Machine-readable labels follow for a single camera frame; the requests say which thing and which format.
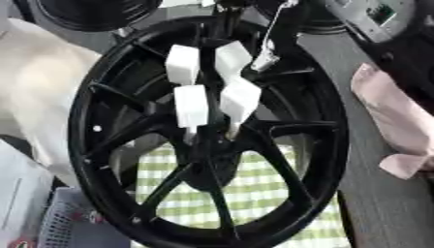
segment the gray table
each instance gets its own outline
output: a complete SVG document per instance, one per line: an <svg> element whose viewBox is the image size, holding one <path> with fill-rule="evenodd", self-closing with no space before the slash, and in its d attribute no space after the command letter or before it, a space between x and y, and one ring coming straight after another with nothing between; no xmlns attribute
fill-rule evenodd
<svg viewBox="0 0 434 248"><path fill-rule="evenodd" d="M49 23L34 10L38 23L66 40L106 51L108 33L68 31ZM162 10L138 24L146 26L167 18L207 15L196 8ZM258 14L247 16L263 22ZM335 82L347 109L351 128L351 154L341 184L360 248L431 248L434 245L434 204L421 177L403 181L379 169L391 153L366 110L350 91L351 77L363 62L370 62L345 34L302 37L301 44L324 66Z"/></svg>

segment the pink cloth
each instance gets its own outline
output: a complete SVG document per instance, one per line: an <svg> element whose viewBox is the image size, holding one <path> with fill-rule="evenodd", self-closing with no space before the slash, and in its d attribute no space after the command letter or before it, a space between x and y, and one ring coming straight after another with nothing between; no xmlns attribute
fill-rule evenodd
<svg viewBox="0 0 434 248"><path fill-rule="evenodd" d="M403 179L417 171L434 171L434 117L399 89L385 72L363 64L352 81L384 139L399 154L386 157L380 167Z"/></svg>

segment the checkered tablecloth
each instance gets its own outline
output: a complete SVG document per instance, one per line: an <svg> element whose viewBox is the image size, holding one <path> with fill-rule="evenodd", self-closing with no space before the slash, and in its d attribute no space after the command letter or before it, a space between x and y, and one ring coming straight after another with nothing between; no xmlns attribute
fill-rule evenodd
<svg viewBox="0 0 434 248"><path fill-rule="evenodd" d="M291 165L295 153L291 146L280 145ZM174 151L169 144L142 156L139 161L137 201L143 202L176 167ZM254 152L245 152L235 179L224 189L225 198L236 224L244 224L264 216L289 194L287 185L277 171ZM157 214L171 222L195 228L216 229L219 215L212 198L186 183L175 188L160 204ZM133 243L133 247L143 247ZM306 229L280 248L347 248L339 205L336 197Z"/></svg>

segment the foam cube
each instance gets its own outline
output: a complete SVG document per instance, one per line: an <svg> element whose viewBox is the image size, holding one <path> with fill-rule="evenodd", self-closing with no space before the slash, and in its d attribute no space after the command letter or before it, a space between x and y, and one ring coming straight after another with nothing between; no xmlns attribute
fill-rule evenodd
<svg viewBox="0 0 434 248"><path fill-rule="evenodd" d="M241 77L241 71L253 60L241 42L220 46L215 51L215 70L228 84L231 77Z"/></svg>
<svg viewBox="0 0 434 248"><path fill-rule="evenodd" d="M178 127L194 132L198 126L208 123L208 101L203 85L187 85L174 88Z"/></svg>
<svg viewBox="0 0 434 248"><path fill-rule="evenodd" d="M259 105L262 90L242 77L232 77L220 95L220 110L231 118L232 126L242 124Z"/></svg>
<svg viewBox="0 0 434 248"><path fill-rule="evenodd" d="M200 51L196 47L173 45L166 60L170 82L193 85L201 69Z"/></svg>

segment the black wheel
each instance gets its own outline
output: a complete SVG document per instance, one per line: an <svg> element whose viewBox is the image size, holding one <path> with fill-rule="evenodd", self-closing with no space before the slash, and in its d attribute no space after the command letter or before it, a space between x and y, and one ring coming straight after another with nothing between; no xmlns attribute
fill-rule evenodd
<svg viewBox="0 0 434 248"><path fill-rule="evenodd" d="M301 48L263 74L244 76L263 89L260 109L227 140L228 120L216 108L223 82L212 70L207 33L213 17L189 17L151 26L114 47L92 69L77 93L69 124L69 148L81 187L97 209L119 230L150 247L271 247L305 228L327 205L343 175L349 148L347 120L330 79ZM241 22L231 39L256 54L264 28ZM207 89L210 124L193 144L177 128L174 86L164 62L173 44L202 48L200 84ZM271 117L263 117L262 111ZM126 193L109 165L116 149L149 134L164 137L175 149L177 168L143 204ZM300 167L293 170L277 148L290 142ZM233 178L244 151L261 154L283 177L289 197L264 217L235 225L224 180ZM160 218L156 208L182 181L200 188L191 171L201 165L201 190L214 199L221 227L195 229ZM220 170L221 166L229 167Z"/></svg>

